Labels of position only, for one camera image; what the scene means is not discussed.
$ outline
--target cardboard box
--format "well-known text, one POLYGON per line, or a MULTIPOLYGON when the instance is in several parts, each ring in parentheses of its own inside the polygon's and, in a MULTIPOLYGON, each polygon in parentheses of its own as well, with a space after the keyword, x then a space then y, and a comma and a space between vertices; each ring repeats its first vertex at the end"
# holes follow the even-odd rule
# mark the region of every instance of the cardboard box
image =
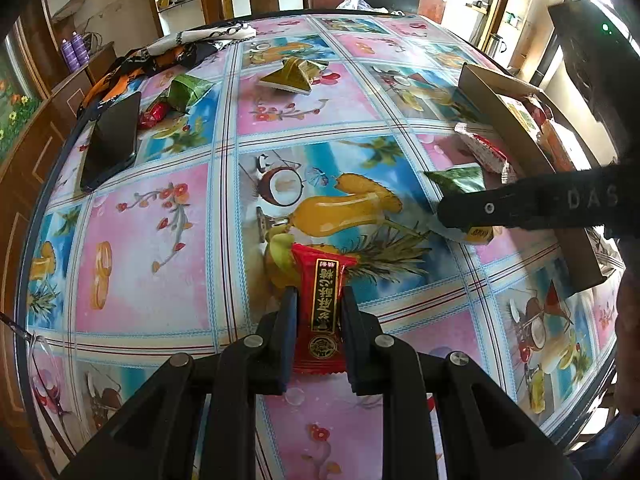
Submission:
MULTIPOLYGON (((594 168, 598 166, 593 153, 581 142, 574 127, 540 88, 499 72, 469 64, 463 66, 458 87, 489 119, 525 176, 555 173, 555 170, 535 141, 529 137, 520 122, 500 100, 498 94, 513 98, 535 94, 552 109, 556 122, 576 135, 591 166, 594 168)), ((556 229, 555 233, 575 292, 599 285, 606 280, 585 229, 556 229)))

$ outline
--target smartphone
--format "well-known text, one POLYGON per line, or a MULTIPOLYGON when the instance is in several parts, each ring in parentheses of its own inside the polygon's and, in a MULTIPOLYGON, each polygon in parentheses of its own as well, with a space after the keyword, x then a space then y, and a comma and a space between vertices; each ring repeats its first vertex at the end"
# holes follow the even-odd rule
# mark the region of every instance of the smartphone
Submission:
POLYGON ((111 105, 98 119, 84 158, 80 177, 82 191, 94 191, 136 160, 141 96, 135 92, 111 105))

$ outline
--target purple bottle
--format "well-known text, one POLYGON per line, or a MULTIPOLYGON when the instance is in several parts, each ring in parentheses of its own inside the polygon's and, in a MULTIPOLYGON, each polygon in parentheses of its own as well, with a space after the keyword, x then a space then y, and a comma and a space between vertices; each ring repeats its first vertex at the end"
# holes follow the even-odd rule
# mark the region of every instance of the purple bottle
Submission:
POLYGON ((86 51, 82 36, 74 32, 73 36, 71 37, 71 45, 74 48, 76 57, 78 58, 78 63, 80 63, 81 65, 89 63, 89 53, 86 51))
POLYGON ((76 53, 74 52, 74 48, 71 45, 71 42, 67 40, 62 40, 62 57, 65 58, 66 65, 69 67, 71 72, 75 72, 80 68, 80 63, 78 62, 78 58, 76 57, 76 53))

